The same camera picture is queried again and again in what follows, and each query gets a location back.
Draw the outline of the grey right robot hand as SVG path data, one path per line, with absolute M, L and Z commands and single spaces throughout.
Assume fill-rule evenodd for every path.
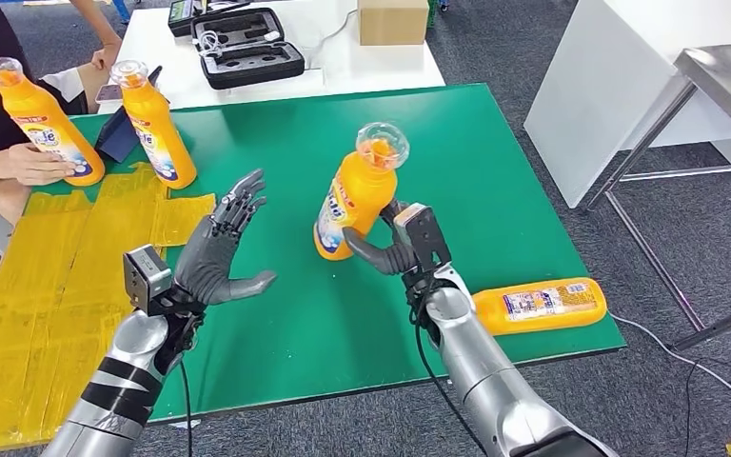
M 394 224 L 394 218 L 407 207 L 407 202 L 393 198 L 380 211 L 380 218 L 391 229 L 392 244 L 390 246 L 378 248 L 369 243 L 354 227 L 344 227 L 342 234 L 348 248 L 384 275 L 403 274 L 413 269 L 416 265 L 414 250 L 411 245 L 402 240 Z

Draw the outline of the person's right hand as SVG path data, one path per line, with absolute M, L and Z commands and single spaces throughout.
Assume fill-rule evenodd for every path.
M 75 165 L 30 143 L 2 151 L 6 175 L 25 186 L 44 186 L 72 177 Z

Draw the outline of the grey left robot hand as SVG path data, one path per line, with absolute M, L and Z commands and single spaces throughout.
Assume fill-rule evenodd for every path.
M 220 305 L 265 292 L 277 274 L 263 270 L 250 278 L 229 277 L 234 256 L 245 229 L 267 199 L 264 171 L 255 169 L 222 195 L 215 209 L 204 216 L 185 244 L 174 273 L 174 282 L 198 302 Z

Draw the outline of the person's left hand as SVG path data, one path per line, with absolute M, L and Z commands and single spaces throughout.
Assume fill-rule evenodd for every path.
M 118 52 L 121 48 L 122 41 L 110 42 L 102 45 L 91 58 L 91 63 L 98 70 L 110 70 L 116 62 Z

